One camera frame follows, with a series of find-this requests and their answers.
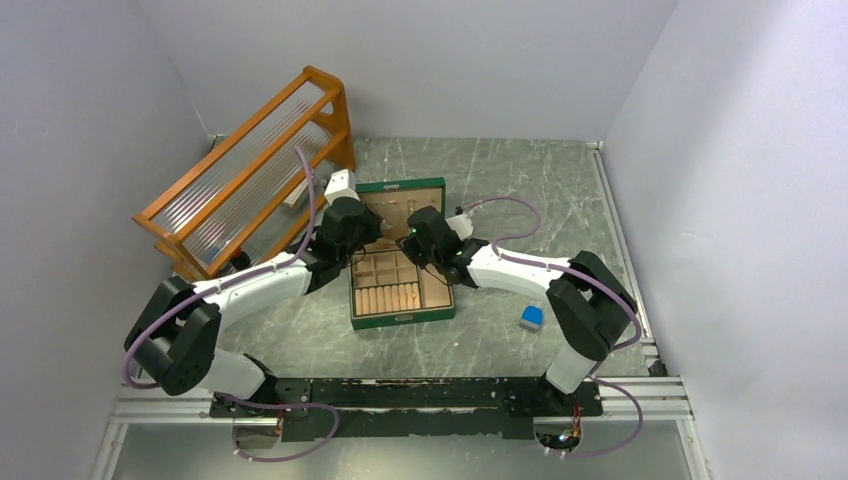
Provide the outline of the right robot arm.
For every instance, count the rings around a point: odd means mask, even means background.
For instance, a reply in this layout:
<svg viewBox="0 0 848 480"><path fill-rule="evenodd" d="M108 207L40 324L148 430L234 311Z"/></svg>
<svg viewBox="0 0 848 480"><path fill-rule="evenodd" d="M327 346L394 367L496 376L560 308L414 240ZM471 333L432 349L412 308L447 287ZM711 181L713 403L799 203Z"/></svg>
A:
<svg viewBox="0 0 848 480"><path fill-rule="evenodd" d="M628 327L640 326L637 304L595 254L573 258L519 254L471 236L466 215L445 217L433 207L415 211L396 244L419 267L432 266L452 285L499 289L546 302L565 344L544 373L542 406L562 414L577 387L616 349Z"/></svg>

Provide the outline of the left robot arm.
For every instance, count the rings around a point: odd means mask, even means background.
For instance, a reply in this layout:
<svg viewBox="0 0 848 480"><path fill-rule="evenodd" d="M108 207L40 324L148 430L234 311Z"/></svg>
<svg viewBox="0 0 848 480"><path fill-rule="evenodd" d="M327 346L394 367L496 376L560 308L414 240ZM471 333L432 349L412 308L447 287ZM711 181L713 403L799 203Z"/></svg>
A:
<svg viewBox="0 0 848 480"><path fill-rule="evenodd" d="M178 396L203 388L236 398L251 415L268 413L278 401L277 377L251 355L218 348L219 334L334 281L357 251L381 238L380 224L363 201L341 197L313 232L269 261L194 284L163 281L125 339L124 363L137 363L151 377L150 389Z"/></svg>

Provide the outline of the green jewelry box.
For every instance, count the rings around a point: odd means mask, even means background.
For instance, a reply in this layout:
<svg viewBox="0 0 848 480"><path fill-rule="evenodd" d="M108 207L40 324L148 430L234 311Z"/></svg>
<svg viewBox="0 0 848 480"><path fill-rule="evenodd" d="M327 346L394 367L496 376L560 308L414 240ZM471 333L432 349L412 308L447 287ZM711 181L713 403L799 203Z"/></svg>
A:
<svg viewBox="0 0 848 480"><path fill-rule="evenodd" d="M426 206L444 211L442 177L364 183L360 199L382 218L382 237L356 254L349 273L351 325L355 330L449 320L451 287L432 267L421 269L397 246L410 214Z"/></svg>

